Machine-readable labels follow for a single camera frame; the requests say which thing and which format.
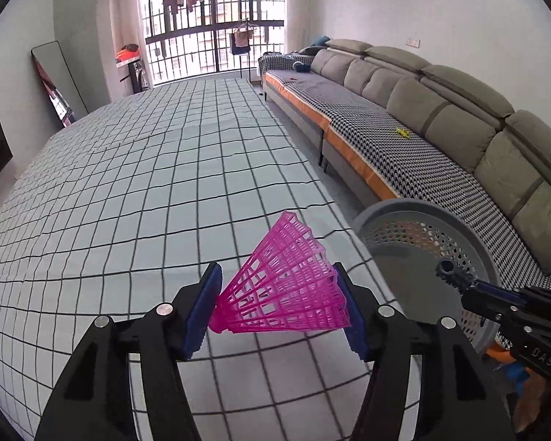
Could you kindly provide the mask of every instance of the metal screw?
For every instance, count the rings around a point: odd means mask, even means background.
[[[169,315],[171,312],[173,312],[173,306],[170,303],[162,303],[157,309],[155,310],[158,315]]]
[[[378,308],[378,313],[382,315],[382,317],[390,318],[393,317],[396,312],[390,305],[382,305]]]
[[[108,325],[109,318],[106,315],[100,315],[96,320],[94,320],[94,325],[98,328],[104,328]]]
[[[444,317],[441,319],[441,325],[444,326],[447,330],[452,330],[457,326],[457,322],[454,321],[451,317]]]

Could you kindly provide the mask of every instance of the yellow toy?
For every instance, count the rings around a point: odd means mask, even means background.
[[[408,129],[402,129],[402,128],[396,128],[396,132],[406,138],[406,139],[410,139],[410,131]]]

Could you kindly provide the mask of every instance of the mirror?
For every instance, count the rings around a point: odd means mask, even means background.
[[[30,53],[45,91],[63,125],[69,126],[86,116],[86,105],[72,79],[59,42],[36,46]]]

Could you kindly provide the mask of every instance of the light switch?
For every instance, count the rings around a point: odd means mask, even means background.
[[[408,38],[406,41],[407,46],[412,46],[413,48],[418,48],[421,45],[420,40],[415,40],[414,38]]]

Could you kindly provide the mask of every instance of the sofa backrest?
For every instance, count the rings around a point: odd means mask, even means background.
[[[418,68],[429,63],[416,54],[400,48],[374,46],[366,50],[370,55],[363,61],[351,63],[344,85],[377,105],[386,107],[394,86],[403,77],[420,78]]]
[[[432,79],[424,76],[421,79],[421,83],[424,84],[427,88],[432,89],[435,93],[440,94],[442,97],[456,105],[457,107],[462,108],[463,111],[473,114],[475,117],[480,118],[482,121],[486,121],[489,125],[495,129],[502,129],[504,125],[503,118],[497,118],[491,114],[486,113],[481,107],[477,104],[471,102],[469,99],[466,99],[464,96],[452,91],[451,89],[433,81]]]
[[[327,48],[317,53],[313,62],[310,64],[310,70],[313,73],[317,73],[324,78],[342,85],[351,62],[362,58],[363,56],[357,54],[335,51]]]
[[[365,54],[365,51],[368,48],[371,48],[369,43],[360,42],[359,40],[329,40],[325,43],[325,45],[332,49],[346,51],[347,53],[353,54]]]
[[[386,110],[470,173],[497,132],[414,78],[398,81]]]
[[[372,46],[366,49],[368,57],[379,63],[390,64],[390,69],[400,68],[410,73],[418,73],[430,63],[419,55],[392,46]]]
[[[472,102],[496,119],[504,120],[514,112],[512,104],[503,95],[463,71],[432,64],[423,68],[422,72],[428,79]]]
[[[551,128],[529,111],[506,119],[474,175],[551,273]]]

